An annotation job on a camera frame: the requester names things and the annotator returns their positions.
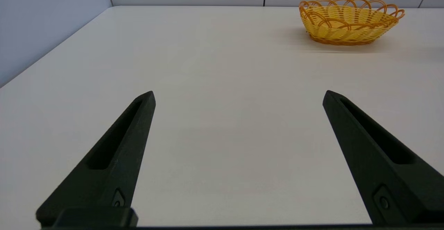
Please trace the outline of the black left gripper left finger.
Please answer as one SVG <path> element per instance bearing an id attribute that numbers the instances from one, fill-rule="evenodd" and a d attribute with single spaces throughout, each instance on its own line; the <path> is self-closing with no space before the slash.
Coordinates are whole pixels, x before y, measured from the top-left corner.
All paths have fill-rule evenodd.
<path id="1" fill-rule="evenodd" d="M 131 207 L 156 101 L 134 99 L 37 209 L 43 228 L 135 227 Z"/>

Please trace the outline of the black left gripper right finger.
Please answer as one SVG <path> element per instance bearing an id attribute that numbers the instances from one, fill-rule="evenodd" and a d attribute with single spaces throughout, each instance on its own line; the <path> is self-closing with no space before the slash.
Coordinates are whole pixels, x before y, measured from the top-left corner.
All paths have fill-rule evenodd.
<path id="1" fill-rule="evenodd" d="M 374 225 L 443 225 L 444 178 L 347 97 L 323 107 Z"/>

